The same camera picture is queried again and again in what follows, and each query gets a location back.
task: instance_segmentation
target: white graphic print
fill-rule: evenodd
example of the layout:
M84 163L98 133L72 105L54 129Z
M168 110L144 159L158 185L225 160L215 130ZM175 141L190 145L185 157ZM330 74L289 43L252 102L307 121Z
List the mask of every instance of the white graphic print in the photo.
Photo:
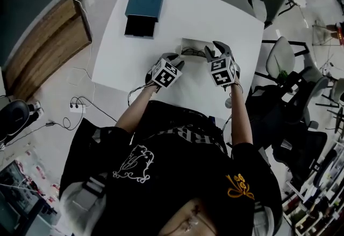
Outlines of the white graphic print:
M131 178L144 183L150 176L146 174L149 165L153 162L154 154L143 145L137 145L129 157L122 163L119 171L113 171L114 178Z

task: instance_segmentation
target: power strip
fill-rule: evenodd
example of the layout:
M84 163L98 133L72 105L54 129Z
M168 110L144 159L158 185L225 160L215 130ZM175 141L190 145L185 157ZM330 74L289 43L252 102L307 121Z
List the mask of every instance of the power strip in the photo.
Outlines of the power strip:
M69 106L69 110L71 113L86 113L86 105L85 104L71 104Z

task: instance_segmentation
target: white table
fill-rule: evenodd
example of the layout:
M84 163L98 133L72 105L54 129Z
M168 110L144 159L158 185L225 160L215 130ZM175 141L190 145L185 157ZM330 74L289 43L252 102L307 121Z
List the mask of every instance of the white table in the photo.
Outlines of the white table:
M92 80L125 92L145 84L145 76L162 53L178 52L182 38L228 44L241 68L245 99L256 69L264 24L220 0L163 0L154 39L124 36L128 0L117 0L103 35ZM183 56L183 75L154 99L227 119L228 91L215 87L206 59Z

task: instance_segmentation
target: black t-shirt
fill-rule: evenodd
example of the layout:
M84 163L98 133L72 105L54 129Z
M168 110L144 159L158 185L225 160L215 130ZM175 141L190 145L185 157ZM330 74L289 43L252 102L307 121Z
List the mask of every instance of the black t-shirt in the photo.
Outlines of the black t-shirt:
M257 203L282 214L277 180L252 144L234 146L230 158L220 130L206 117L180 114L153 126L160 131L143 118L132 145L125 130L113 129L106 209L93 235L157 235L193 198L203 201L220 235L252 235Z

